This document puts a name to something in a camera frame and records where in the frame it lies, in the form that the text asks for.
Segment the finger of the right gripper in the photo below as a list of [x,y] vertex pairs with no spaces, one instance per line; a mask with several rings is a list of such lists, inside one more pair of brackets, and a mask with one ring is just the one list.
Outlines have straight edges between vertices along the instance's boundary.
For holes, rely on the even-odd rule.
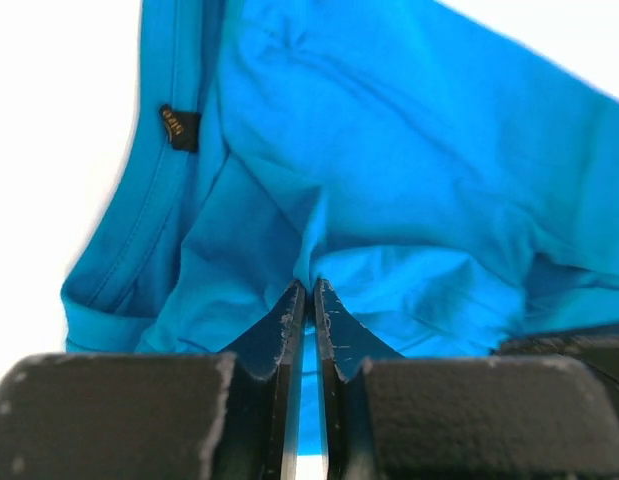
[[619,390],[619,323],[513,338],[501,343],[496,354],[571,357]]

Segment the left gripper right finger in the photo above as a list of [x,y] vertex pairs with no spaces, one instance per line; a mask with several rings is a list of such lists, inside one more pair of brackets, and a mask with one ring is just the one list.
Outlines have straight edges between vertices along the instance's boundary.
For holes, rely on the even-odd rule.
[[561,355],[409,359],[319,280],[329,479],[619,479],[619,390]]

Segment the blue polo shirt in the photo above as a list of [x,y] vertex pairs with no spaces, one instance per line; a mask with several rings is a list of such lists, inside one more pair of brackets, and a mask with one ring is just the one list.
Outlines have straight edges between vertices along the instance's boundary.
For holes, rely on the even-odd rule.
[[619,102],[434,1],[146,1],[70,352],[212,353],[327,279],[408,357],[619,322]]

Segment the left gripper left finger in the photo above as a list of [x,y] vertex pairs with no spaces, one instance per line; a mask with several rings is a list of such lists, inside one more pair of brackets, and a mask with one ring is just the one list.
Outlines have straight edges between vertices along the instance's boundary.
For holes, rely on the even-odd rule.
[[215,354],[39,354],[0,382],[0,479],[291,479],[306,292]]

